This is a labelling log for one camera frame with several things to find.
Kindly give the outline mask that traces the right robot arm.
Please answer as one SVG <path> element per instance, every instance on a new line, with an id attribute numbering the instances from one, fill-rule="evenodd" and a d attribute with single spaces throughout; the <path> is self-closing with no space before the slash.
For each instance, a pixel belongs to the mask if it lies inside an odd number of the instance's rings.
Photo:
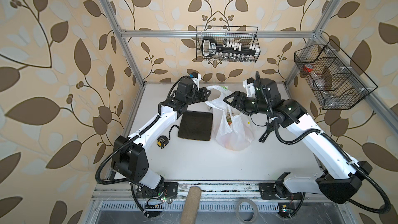
<path id="1" fill-rule="evenodd" d="M 295 194 L 320 194 L 337 204 L 349 202 L 365 211 L 386 214 L 392 204 L 385 191 L 369 175 L 372 166 L 358 161 L 328 136 L 308 114 L 307 110 L 293 99 L 283 100 L 276 82 L 261 78 L 256 73 L 243 83 L 246 92 L 235 91 L 224 98 L 230 107 L 246 116 L 265 114 L 268 117 L 265 135 L 275 133 L 284 145 L 304 143 L 324 166 L 323 172 L 313 176 L 298 176 L 283 173 L 271 190 L 281 199 Z M 380 194 L 384 204 L 380 208 L 365 206 L 352 199 L 362 182 L 368 181 Z"/>

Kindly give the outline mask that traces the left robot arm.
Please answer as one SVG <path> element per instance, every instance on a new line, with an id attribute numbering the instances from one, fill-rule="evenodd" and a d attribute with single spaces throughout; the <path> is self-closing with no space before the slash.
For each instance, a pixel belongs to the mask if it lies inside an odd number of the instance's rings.
<path id="1" fill-rule="evenodd" d="M 200 87 L 200 80 L 201 75 L 198 73 L 179 78 L 166 99 L 158 104 L 157 113 L 146 124 L 126 138 L 119 136 L 115 140 L 113 152 L 97 168 L 96 182 L 100 185 L 128 182 L 131 187 L 151 190 L 156 199 L 161 196 L 164 177 L 150 169 L 146 151 L 167 127 L 187 111 L 188 106 L 208 100 L 211 91 Z M 122 175 L 121 179 L 101 178 L 101 172 L 108 163 Z"/>

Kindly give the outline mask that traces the white plastic bag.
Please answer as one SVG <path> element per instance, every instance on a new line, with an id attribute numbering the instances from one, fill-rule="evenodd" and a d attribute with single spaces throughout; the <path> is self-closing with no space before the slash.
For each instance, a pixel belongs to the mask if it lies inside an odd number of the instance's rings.
<path id="1" fill-rule="evenodd" d="M 211 92 L 217 91 L 220 95 L 205 103 L 213 114 L 212 134 L 217 143 L 232 151 L 242 151 L 254 141 L 250 121 L 247 116 L 234 109 L 224 101 L 232 91 L 225 86 L 212 85 L 207 87 Z"/>

